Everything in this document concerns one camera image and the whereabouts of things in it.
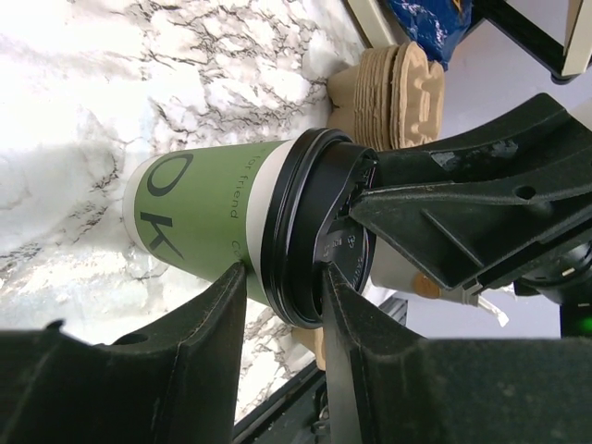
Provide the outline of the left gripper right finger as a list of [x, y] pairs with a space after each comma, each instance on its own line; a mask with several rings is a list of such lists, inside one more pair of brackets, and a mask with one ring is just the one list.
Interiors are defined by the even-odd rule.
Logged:
[[587, 443], [589, 339], [425, 339], [322, 273], [335, 443]]

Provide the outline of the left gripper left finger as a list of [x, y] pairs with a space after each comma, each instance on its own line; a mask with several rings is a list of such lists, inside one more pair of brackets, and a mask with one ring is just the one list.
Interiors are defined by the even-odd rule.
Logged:
[[5, 443], [229, 443], [246, 312], [235, 264], [201, 295], [110, 345], [59, 322], [1, 334]]

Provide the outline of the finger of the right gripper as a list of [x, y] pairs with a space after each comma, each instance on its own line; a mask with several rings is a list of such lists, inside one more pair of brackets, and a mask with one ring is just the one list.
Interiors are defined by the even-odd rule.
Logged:
[[363, 192], [351, 216], [439, 286], [494, 288], [591, 239], [591, 180], [506, 178]]
[[546, 93], [464, 133], [378, 155], [388, 187], [501, 179], [590, 147], [590, 128]]

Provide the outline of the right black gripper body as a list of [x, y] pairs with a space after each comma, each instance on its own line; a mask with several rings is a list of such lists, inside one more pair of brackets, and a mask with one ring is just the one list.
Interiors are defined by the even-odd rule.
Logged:
[[543, 295], [560, 306], [562, 338], [591, 337], [591, 241], [513, 282], [517, 296]]

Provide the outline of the single green paper cup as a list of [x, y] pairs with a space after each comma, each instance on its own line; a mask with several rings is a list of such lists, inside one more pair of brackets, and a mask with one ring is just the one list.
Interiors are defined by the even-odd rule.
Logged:
[[158, 260], [209, 282], [242, 261], [248, 297], [266, 303], [261, 278], [265, 222], [293, 144], [198, 148], [145, 160], [124, 193], [129, 236]]

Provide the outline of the single black plastic lid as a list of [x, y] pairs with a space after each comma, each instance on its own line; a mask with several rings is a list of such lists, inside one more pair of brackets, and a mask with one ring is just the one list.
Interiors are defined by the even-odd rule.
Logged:
[[350, 211], [379, 181], [376, 152], [338, 129], [309, 129], [294, 141], [278, 172], [261, 247], [265, 296], [284, 322], [320, 327], [326, 264], [364, 289], [376, 235]]

